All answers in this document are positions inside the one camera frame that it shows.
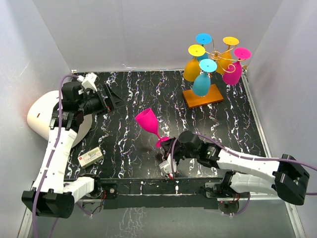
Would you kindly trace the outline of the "pink wine glass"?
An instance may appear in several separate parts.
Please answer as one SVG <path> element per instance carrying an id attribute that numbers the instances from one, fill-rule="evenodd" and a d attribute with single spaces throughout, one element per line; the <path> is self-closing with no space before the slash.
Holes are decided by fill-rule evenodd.
<path id="1" fill-rule="evenodd" d="M 145 131 L 152 133 L 158 137 L 158 141 L 156 142 L 156 147 L 160 148 L 161 143 L 165 142 L 169 139 L 168 136 L 161 137 L 159 134 L 159 122 L 151 108 L 147 108 L 137 114 L 135 117 L 136 122 L 140 125 L 142 129 Z"/>
<path id="2" fill-rule="evenodd" d="M 246 48 L 236 48 L 234 55 L 238 59 L 236 62 L 230 64 L 223 75 L 223 81 L 228 85 L 236 85 L 242 75 L 241 61 L 247 60 L 252 56 L 252 53 Z"/>

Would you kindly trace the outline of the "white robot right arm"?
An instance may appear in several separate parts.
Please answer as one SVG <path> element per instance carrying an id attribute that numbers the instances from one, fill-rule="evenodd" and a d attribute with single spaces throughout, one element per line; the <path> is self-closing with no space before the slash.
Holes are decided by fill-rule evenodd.
<path id="1" fill-rule="evenodd" d="M 241 193 L 266 193 L 293 205 L 303 205 L 310 174 L 293 156 L 266 158 L 234 151 L 206 136 L 185 131 L 166 148 L 176 163 L 195 158 L 207 168 L 225 170 L 220 184 L 206 191 L 231 197 Z"/>

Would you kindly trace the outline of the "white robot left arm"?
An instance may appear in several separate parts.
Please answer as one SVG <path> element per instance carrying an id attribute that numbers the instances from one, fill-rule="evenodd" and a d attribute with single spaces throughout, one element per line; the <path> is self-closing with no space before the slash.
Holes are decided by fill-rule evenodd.
<path id="1" fill-rule="evenodd" d="M 39 98 L 27 115 L 29 126 L 48 142 L 37 178 L 22 202 L 34 216 L 69 218 L 83 197 L 105 197 L 99 175 L 83 174 L 65 182 L 71 149 L 91 127 L 90 115 L 107 114 L 124 106 L 123 100 L 105 83 L 72 81 Z"/>

